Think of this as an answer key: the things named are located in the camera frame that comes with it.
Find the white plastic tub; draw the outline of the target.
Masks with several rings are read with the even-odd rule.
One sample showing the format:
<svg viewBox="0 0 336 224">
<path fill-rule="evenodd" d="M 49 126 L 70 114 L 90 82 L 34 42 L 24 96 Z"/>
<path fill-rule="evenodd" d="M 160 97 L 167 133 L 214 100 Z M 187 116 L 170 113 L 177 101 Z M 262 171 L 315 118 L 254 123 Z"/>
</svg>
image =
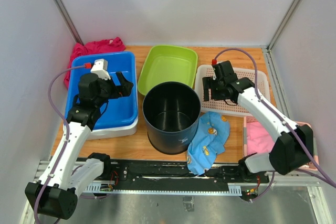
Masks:
<svg viewBox="0 0 336 224">
<path fill-rule="evenodd" d="M 104 138 L 114 138 L 133 135 L 137 131 L 138 118 L 133 123 L 127 126 L 112 127 L 106 129 L 93 130 L 88 137 L 88 140 L 99 140 Z"/>
</svg>

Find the green plastic basin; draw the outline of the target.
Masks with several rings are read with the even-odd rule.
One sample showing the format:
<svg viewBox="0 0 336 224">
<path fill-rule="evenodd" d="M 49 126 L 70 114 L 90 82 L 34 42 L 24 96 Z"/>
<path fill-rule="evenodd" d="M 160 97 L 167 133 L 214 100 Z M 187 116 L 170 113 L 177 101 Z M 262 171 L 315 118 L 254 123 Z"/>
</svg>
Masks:
<svg viewBox="0 0 336 224">
<path fill-rule="evenodd" d="M 138 91 L 146 95 L 153 87 L 164 82 L 180 82 L 193 87 L 198 54 L 189 48 L 173 45 L 152 47 L 144 61 L 138 79 Z"/>
</svg>

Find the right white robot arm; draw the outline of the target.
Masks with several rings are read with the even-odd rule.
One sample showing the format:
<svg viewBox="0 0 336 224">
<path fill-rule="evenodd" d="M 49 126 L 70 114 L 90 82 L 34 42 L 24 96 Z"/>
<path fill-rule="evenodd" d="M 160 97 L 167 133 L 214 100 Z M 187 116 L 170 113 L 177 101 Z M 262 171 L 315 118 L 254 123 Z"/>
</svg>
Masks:
<svg viewBox="0 0 336 224">
<path fill-rule="evenodd" d="M 269 153 L 253 153 L 238 162 L 238 177 L 250 182 L 258 172 L 286 175 L 312 162 L 313 130 L 284 116 L 257 89 L 248 77 L 239 78 L 230 61 L 206 65 L 207 74 L 197 70 L 195 91 L 202 103 L 231 100 L 249 112 L 268 132 L 274 145 Z"/>
</svg>

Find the blue plastic tub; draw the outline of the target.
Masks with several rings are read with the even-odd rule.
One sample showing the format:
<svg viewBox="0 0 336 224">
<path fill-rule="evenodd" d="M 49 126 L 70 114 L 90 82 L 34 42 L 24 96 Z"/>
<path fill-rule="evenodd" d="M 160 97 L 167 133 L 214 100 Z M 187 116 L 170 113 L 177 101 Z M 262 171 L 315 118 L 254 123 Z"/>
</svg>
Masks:
<svg viewBox="0 0 336 224">
<path fill-rule="evenodd" d="M 98 85 L 90 70 L 97 59 L 108 62 L 107 72 L 114 84 L 119 86 L 116 72 L 121 71 L 127 81 L 134 84 L 129 97 L 121 97 L 108 102 L 94 102 Z M 128 51 L 88 55 L 76 58 L 70 73 L 66 120 L 88 126 L 91 130 L 127 126 L 138 116 L 136 91 L 135 56 Z"/>
</svg>

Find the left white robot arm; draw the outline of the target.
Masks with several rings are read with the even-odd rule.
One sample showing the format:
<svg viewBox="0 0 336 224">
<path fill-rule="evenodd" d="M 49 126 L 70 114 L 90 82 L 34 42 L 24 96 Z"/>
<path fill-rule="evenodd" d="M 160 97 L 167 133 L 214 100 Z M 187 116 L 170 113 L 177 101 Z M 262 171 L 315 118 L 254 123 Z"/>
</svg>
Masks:
<svg viewBox="0 0 336 224">
<path fill-rule="evenodd" d="M 63 118 L 66 129 L 57 150 L 38 181 L 29 182 L 25 188 L 36 223 L 40 223 L 40 214 L 69 219 L 88 185 L 98 177 L 105 180 L 112 175 L 110 156 L 101 153 L 92 153 L 76 172 L 73 169 L 83 144 L 102 116 L 101 107 L 109 100 L 131 95 L 133 83 L 122 72 L 116 76 L 119 84 L 108 74 L 91 72 L 80 77 L 78 94 Z"/>
</svg>

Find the large black cylindrical container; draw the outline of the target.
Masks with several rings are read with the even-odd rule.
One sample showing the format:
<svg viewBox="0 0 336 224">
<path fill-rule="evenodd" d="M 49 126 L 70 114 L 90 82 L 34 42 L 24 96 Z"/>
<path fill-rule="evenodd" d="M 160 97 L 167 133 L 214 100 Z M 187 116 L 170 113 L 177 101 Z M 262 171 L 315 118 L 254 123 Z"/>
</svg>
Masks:
<svg viewBox="0 0 336 224">
<path fill-rule="evenodd" d="M 151 145 L 163 154 L 176 155 L 187 150 L 196 134 L 201 102 L 188 85 L 164 82 L 147 93 L 142 111 Z"/>
</svg>

